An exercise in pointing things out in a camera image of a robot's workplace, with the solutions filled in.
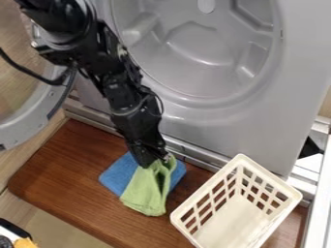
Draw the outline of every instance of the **wooden board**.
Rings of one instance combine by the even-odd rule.
[[[331,88],[327,92],[324,103],[320,109],[319,115],[331,118]]]
[[[70,120],[18,171],[9,189],[114,247],[193,247],[168,214],[151,218],[134,212],[98,182],[126,150],[121,138]],[[212,175],[191,165],[187,169],[168,197],[168,213]],[[297,208],[264,247],[298,247],[306,215],[306,209]]]

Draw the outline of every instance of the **white washing machine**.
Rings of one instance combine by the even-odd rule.
[[[163,134],[289,175],[331,76],[329,0],[111,0],[98,13],[165,104]],[[94,86],[80,101],[108,112]]]

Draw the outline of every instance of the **white plastic basket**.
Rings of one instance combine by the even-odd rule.
[[[170,219],[195,247],[260,247],[301,199],[300,192],[239,154]]]

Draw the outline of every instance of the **blue cloth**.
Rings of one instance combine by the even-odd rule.
[[[120,197],[131,181],[137,167],[138,164],[133,155],[127,152],[99,176],[99,181],[116,196]],[[177,167],[171,175],[169,192],[176,187],[185,173],[186,166],[183,162],[177,160]]]

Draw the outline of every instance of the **green towel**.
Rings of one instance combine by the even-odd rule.
[[[121,202],[147,216],[165,214],[170,178],[175,169],[176,159],[172,155],[166,163],[157,160],[148,169],[138,167],[120,198]]]

